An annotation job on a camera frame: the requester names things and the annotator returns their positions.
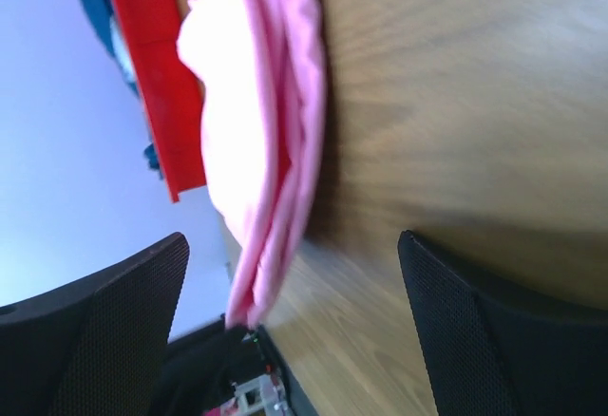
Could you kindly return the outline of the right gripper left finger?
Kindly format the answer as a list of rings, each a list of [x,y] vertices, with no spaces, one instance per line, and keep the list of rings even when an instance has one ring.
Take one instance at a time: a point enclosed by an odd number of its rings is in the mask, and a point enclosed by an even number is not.
[[[189,260],[174,233],[1,309],[4,415],[144,415]]]

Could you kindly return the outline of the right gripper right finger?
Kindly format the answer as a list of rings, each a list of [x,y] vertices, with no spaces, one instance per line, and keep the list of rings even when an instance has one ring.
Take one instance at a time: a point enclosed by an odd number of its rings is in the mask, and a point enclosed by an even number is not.
[[[439,414],[606,414],[605,310],[527,289],[411,231],[398,255]]]

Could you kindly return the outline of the pink t-shirt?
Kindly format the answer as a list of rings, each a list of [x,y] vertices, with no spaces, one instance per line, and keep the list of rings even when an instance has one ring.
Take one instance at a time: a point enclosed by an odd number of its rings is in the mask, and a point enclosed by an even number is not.
[[[190,0],[177,41],[202,81],[210,199],[240,246],[225,321],[259,325],[307,227],[327,109],[319,0]]]

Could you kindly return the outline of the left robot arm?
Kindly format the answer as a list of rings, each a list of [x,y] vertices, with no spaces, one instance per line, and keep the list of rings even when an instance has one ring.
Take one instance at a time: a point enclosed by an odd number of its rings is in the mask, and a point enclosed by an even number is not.
[[[265,328],[227,329],[220,318],[167,345],[148,413],[204,415],[227,401],[236,385],[268,371],[285,385],[294,415],[317,413]]]

